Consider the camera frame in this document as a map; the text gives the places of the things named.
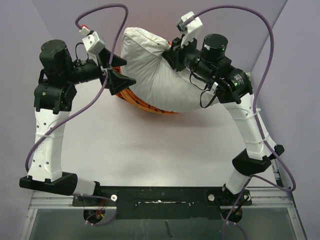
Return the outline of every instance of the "table surface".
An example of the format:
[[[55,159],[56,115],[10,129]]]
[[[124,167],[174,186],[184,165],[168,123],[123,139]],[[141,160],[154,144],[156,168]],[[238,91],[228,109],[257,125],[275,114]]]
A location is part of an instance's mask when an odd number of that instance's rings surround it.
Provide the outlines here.
[[[74,113],[98,93],[98,80],[77,86]],[[219,187],[245,148],[221,104],[177,115],[145,112],[105,90],[67,123],[62,169],[105,186]],[[272,182],[272,168],[260,174]],[[269,187],[252,179],[251,187]]]

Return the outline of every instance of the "black cylinder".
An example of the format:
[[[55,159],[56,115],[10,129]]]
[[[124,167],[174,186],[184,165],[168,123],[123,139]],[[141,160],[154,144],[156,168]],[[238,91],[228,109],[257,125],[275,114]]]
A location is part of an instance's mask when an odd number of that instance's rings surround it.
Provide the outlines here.
[[[220,34],[209,34],[203,39],[201,57],[209,63],[218,63],[225,58],[228,40]]]

